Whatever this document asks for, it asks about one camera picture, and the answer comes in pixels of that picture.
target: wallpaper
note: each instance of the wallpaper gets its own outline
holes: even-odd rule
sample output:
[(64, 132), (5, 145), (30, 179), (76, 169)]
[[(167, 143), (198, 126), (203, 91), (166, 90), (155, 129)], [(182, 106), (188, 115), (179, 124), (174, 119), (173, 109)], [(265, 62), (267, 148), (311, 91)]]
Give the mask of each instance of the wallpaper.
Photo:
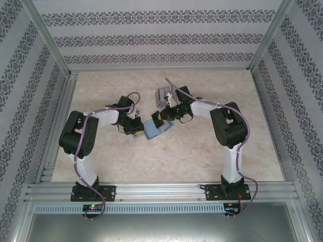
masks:
[(0, 1), (0, 241), (35, 181), (64, 76), (21, 3)]
[(246, 68), (281, 0), (34, 1), (72, 70)]
[(253, 73), (285, 176), (323, 241), (323, 5), (295, 1)]

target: beige floor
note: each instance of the beige floor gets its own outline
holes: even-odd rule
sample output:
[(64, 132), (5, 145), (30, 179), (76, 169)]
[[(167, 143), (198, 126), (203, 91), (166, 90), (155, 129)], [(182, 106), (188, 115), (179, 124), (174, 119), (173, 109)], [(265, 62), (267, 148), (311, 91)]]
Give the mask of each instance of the beige floor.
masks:
[[(249, 71), (115, 71), (81, 73), (71, 109), (93, 111), (118, 102), (121, 95), (138, 91), (142, 121), (156, 111), (154, 93), (167, 86), (187, 85), (191, 94), (206, 100), (234, 101), (248, 118), (251, 137), (244, 147), (243, 173), (259, 181), (283, 180), (270, 134)], [(103, 182), (201, 182), (219, 181), (224, 167), (222, 146), (206, 118), (178, 121), (164, 134), (147, 140), (134, 139), (107, 126), (97, 133), (92, 151), (96, 172)], [(53, 182), (74, 182), (71, 160), (59, 151)]]

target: patterned wallpaper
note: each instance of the patterned wallpaper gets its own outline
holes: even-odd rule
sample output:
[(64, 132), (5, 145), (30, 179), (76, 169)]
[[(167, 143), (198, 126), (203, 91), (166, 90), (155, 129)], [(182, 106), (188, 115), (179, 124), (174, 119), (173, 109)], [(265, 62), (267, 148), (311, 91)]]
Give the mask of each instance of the patterned wallpaper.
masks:
[(64, 76), (18, 0), (0, 1), (0, 241), (35, 181)]
[(295, 1), (253, 73), (288, 180), (323, 241), (323, 1)]
[(281, 0), (34, 1), (72, 70), (248, 67)]

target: blue object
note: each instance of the blue object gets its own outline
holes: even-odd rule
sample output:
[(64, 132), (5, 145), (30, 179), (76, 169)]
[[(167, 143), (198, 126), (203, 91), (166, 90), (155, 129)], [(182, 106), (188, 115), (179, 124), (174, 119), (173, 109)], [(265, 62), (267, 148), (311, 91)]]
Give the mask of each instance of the blue object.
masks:
[(164, 125), (160, 126), (158, 129), (156, 128), (155, 123), (152, 119), (143, 123), (145, 127), (144, 134), (148, 140), (164, 133), (173, 125), (171, 121), (164, 120), (163, 122)]

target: black mounting plate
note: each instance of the black mounting plate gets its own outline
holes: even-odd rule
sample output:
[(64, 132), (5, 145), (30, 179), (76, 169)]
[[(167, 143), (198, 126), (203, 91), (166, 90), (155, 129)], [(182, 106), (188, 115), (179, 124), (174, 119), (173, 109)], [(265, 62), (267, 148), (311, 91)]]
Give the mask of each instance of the black mounting plate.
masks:
[[(114, 202), (116, 197), (116, 186), (99, 186), (99, 192), (104, 196), (106, 202)], [(100, 196), (93, 200), (82, 198), (77, 186), (73, 186), (71, 194), (71, 202), (101, 202)]]
[(250, 190), (247, 184), (243, 185), (243, 188), (235, 193), (229, 194), (227, 197), (221, 190), (221, 184), (207, 184), (200, 185), (200, 188), (205, 190), (205, 196), (207, 201), (220, 201), (220, 200), (238, 200), (238, 195), (241, 195), (241, 200), (250, 200)]

